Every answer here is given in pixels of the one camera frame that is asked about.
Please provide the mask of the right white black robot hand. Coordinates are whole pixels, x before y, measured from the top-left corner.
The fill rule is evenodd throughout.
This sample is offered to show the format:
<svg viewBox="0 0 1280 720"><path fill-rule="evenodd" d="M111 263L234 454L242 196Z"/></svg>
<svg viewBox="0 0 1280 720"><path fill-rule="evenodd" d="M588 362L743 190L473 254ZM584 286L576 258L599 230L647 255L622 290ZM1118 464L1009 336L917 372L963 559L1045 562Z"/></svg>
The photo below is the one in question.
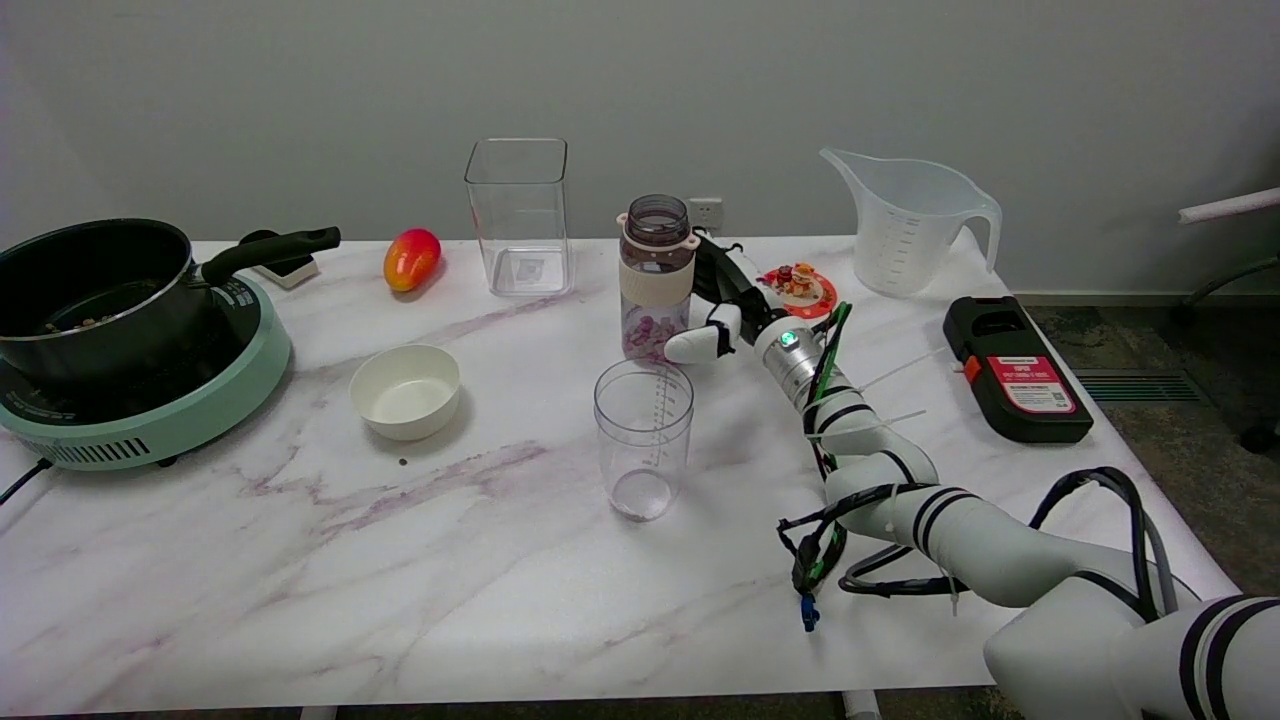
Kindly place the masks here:
<svg viewBox="0 0 1280 720"><path fill-rule="evenodd" d="M666 341L664 357L675 364L712 363L736 352L736 343L754 345L760 333L787 313L742 245L718 245L696 227L692 293L710 304L703 325Z"/></svg>

